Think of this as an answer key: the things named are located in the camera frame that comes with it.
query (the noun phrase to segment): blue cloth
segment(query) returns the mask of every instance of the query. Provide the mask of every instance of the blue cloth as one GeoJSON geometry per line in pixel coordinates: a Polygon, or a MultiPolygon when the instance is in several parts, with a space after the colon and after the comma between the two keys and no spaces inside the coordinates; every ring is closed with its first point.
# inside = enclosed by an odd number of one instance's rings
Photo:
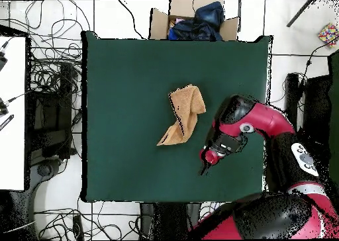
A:
{"type": "Polygon", "coordinates": [[[177,40],[177,35],[174,33],[173,28],[170,28],[168,33],[169,40],[177,40]]]}
{"type": "Polygon", "coordinates": [[[219,1],[200,7],[193,20],[180,21],[173,27],[178,40],[222,40],[219,34],[224,9],[219,1]]]}

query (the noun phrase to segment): orange towel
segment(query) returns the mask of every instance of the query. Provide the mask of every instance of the orange towel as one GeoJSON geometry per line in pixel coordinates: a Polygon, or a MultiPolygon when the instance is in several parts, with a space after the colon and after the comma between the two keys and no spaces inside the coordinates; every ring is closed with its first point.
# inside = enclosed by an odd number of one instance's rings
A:
{"type": "Polygon", "coordinates": [[[197,86],[189,84],[168,94],[177,121],[170,126],[157,146],[187,142],[198,121],[198,114],[205,113],[205,103],[197,86]]]}

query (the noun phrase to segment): black border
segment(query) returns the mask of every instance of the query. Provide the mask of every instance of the black border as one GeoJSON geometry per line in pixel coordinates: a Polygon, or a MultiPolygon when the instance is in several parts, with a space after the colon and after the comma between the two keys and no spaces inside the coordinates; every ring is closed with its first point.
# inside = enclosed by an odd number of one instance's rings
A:
{"type": "MultiPolygon", "coordinates": [[[[25,37],[25,70],[24,70],[24,92],[27,93],[30,89],[30,74],[32,69],[31,57],[31,41],[29,34],[21,30],[9,28],[7,26],[0,25],[1,36],[14,36],[14,37],[25,37]]],[[[28,95],[24,96],[24,190],[29,188],[30,184],[30,136],[28,134],[28,95]]]]}

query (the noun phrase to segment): colorful object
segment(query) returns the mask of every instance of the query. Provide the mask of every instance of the colorful object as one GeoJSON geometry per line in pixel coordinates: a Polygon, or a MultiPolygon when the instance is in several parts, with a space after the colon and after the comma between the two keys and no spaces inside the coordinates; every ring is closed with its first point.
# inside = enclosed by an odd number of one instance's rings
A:
{"type": "MultiPolygon", "coordinates": [[[[327,43],[335,39],[337,36],[339,36],[339,32],[338,29],[332,23],[329,23],[327,26],[324,27],[324,29],[320,33],[318,33],[318,36],[323,42],[327,43]]],[[[338,40],[331,42],[330,44],[328,44],[328,46],[334,47],[337,41],[338,40]]]]}

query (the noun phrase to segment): white table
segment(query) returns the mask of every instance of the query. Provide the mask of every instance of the white table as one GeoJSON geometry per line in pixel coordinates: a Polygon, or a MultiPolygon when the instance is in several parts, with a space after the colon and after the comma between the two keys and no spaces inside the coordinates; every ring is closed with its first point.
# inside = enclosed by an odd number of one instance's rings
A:
{"type": "MultiPolygon", "coordinates": [[[[0,46],[9,37],[0,36],[0,46]]],[[[7,63],[0,71],[0,98],[7,101],[24,93],[25,37],[15,37],[5,49],[7,63]]],[[[2,124],[10,115],[14,119],[0,131],[0,189],[24,190],[24,96],[7,107],[9,113],[0,117],[2,124]]]]}

